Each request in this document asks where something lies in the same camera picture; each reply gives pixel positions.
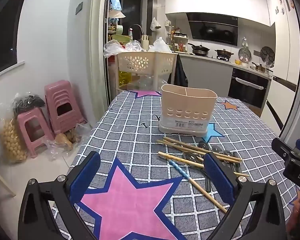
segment range hood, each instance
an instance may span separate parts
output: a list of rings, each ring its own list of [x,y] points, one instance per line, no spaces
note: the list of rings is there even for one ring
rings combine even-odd
[[[238,45],[238,18],[213,13],[187,13],[193,39]]]

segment built-in oven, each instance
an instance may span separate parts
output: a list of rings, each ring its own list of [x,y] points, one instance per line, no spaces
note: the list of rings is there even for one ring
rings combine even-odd
[[[268,80],[266,78],[234,68],[228,96],[261,108],[267,86]]]

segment tile floor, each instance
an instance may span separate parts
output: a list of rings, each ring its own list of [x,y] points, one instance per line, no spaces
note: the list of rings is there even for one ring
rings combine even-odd
[[[8,165],[0,160],[1,176],[17,194],[12,197],[0,186],[0,224],[11,240],[18,239],[19,211],[28,180],[36,178],[38,182],[51,181],[60,174],[66,174],[77,151],[74,150],[71,155],[54,161],[49,161],[45,152],[15,165]]]

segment beige plastic utensil holder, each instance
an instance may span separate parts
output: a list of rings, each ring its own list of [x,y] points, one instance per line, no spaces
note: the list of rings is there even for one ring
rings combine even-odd
[[[217,94],[209,89],[185,88],[171,84],[161,87],[163,133],[186,133],[203,137],[207,133]]]
[[[153,91],[156,91],[159,76],[172,73],[171,82],[174,81],[177,54],[148,51],[122,52],[115,56],[115,61],[120,71],[154,76]],[[116,79],[116,89],[120,92],[119,76]]]

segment stack of pink stools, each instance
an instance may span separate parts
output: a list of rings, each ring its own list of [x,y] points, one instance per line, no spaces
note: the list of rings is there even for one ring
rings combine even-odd
[[[69,81],[60,80],[44,87],[48,114],[52,130],[47,124],[40,108],[36,107],[26,113],[19,114],[17,117],[23,138],[29,149],[29,155],[32,158],[37,157],[35,149],[42,144],[42,139],[46,137],[48,140],[54,140],[54,134],[64,133],[76,126],[77,123],[84,121],[79,110],[74,93]],[[26,129],[26,123],[36,118],[39,122],[44,135],[31,141]]]

